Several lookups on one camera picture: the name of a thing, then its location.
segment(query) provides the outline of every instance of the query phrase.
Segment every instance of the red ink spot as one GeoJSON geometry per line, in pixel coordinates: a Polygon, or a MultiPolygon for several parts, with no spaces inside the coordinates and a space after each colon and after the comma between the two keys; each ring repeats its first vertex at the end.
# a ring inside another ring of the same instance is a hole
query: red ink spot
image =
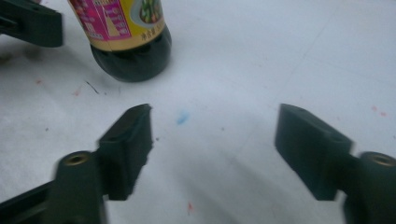
{"type": "Polygon", "coordinates": [[[190,212],[192,212],[194,210],[194,208],[192,207],[192,204],[189,203],[189,210],[188,210],[188,214],[190,215],[190,212]]]}
{"type": "Polygon", "coordinates": [[[81,87],[79,87],[76,91],[74,91],[73,95],[79,96],[80,93],[81,93],[81,87]]]}

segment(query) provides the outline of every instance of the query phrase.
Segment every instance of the blue ink spot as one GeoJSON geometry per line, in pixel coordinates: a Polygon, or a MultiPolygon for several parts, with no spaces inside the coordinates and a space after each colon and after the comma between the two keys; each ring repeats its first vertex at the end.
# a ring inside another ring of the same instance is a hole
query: blue ink spot
{"type": "Polygon", "coordinates": [[[190,117],[190,114],[187,112],[181,112],[180,116],[177,119],[177,125],[184,124],[190,117]]]}

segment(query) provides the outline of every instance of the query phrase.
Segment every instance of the bottle label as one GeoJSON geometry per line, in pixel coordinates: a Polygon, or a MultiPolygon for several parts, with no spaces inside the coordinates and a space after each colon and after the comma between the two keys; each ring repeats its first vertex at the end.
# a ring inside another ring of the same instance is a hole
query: bottle label
{"type": "Polygon", "coordinates": [[[91,44],[101,50],[139,47],[165,26],[161,0],[68,0],[91,44]]]}

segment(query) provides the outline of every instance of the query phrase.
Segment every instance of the dark glass bottle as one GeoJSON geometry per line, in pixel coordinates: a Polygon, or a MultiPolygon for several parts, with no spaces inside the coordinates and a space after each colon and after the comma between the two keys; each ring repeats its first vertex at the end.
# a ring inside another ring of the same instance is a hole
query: dark glass bottle
{"type": "Polygon", "coordinates": [[[69,0],[94,59],[119,81],[155,77],[169,62],[172,39],[161,0],[69,0]]]}

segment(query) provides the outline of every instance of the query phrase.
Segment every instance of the white surface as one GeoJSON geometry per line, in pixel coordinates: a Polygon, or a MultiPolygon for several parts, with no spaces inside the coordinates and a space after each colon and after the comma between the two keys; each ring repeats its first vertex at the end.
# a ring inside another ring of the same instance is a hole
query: white surface
{"type": "Polygon", "coordinates": [[[356,155],[396,156],[395,1],[163,0],[172,61],[135,84],[99,68],[66,1],[43,4],[64,14],[63,47],[0,36],[13,55],[0,64],[0,202],[143,103],[158,141],[134,195],[107,203],[112,224],[342,223],[343,197],[316,202],[277,154],[281,103],[346,134],[356,155]]]}

